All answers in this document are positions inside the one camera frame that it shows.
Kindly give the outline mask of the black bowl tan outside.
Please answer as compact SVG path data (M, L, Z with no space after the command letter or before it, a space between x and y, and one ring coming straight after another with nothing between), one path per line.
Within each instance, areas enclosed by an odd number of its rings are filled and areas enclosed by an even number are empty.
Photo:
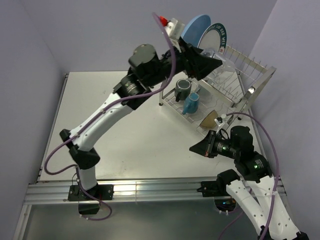
M211 130L217 126L215 119L218 117L218 113L215 110L212 110L200 123L202 129Z

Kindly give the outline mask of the white plate green rim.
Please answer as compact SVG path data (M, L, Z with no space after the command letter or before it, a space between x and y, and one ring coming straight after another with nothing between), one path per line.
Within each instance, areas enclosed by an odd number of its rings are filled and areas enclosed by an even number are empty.
M198 45L200 49L212 48L224 54L227 47L227 31L222 23L213 23L202 34Z

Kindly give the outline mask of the blue plastic plate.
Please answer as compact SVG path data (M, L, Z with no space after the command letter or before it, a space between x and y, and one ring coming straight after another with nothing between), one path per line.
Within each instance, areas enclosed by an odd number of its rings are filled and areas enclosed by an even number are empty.
M207 14L194 17L185 27L181 38L187 43L197 47L205 30L211 25L211 18Z

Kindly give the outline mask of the clear plastic glass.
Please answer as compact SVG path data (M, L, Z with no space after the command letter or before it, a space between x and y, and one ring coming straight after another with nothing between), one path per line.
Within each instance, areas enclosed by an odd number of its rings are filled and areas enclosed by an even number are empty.
M217 84L220 86L229 80L236 71L235 64L228 58L225 58L221 53L216 52L213 48L206 48L201 54L222 61L221 66L213 70L203 79L208 84Z

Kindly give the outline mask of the black mug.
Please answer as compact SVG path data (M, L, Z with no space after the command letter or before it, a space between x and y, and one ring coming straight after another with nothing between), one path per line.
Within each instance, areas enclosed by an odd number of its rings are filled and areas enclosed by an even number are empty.
M187 79L179 79L174 89L175 101L184 101L191 93L192 84Z

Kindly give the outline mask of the grey blue plastic cup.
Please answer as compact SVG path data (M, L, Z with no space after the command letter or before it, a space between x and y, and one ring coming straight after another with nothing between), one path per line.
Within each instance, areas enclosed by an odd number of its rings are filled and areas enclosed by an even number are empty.
M212 94L199 84L197 85L194 92L199 95L199 99L203 102L210 102L212 100Z

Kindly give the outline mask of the teal mug white inside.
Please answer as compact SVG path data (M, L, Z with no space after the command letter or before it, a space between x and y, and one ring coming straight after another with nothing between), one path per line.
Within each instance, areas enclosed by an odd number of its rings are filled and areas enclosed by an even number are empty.
M198 93L191 92L189 96L186 98L186 100L184 101L182 114L183 115L194 114L198 110L199 99L200 99L200 96Z

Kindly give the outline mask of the stainless steel dish rack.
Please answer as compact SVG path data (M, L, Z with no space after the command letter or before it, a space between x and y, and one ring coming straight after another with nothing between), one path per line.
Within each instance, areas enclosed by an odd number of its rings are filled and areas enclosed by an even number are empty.
M169 107L192 129L203 136L207 135L209 129L201 128L200 123L212 110L215 110L219 116L222 114L229 115L227 117L228 129L235 120L241 120L242 117L239 113L247 112L250 109L277 70L273 66L261 65L254 58L246 56L232 46L226 47L223 56L235 65L235 72L225 83L218 86L204 80L190 79L193 92L197 85L200 85L212 94L210 102L199 100L196 113L182 114L184 103L183 101L175 101L175 88L173 86L159 94L160 106Z

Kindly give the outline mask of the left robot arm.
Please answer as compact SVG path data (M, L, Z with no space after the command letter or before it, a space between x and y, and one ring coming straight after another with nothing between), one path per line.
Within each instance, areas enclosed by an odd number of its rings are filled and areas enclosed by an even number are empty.
M146 102L153 93L151 88L157 84L169 82L180 72L202 80L223 64L221 59L203 54L202 49L182 39L178 44L180 50L172 47L162 57L158 57L153 45L139 45L128 60L127 75L113 88L100 108L78 127L63 129L59 133L77 164L81 184L79 194L86 200L95 198L98 193L95 166L100 156L94 145L115 123Z

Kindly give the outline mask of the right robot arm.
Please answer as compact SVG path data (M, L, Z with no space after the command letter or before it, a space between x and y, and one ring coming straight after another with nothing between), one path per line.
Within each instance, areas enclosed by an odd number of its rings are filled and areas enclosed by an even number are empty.
M210 130L203 140L189 150L210 159L223 156L234 161L235 170L219 173L214 181L201 182L197 191L203 197L232 197L250 219L258 239L309 238L293 223L281 197L274 190L276 178L267 159L254 150L249 127L232 127L229 138Z

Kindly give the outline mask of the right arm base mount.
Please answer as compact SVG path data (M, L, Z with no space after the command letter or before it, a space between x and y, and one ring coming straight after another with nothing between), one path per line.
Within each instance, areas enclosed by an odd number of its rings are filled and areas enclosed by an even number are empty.
M202 181L196 190L203 198L212 198L219 214L229 215L240 211L236 200L226 192L226 186L219 186L219 181Z

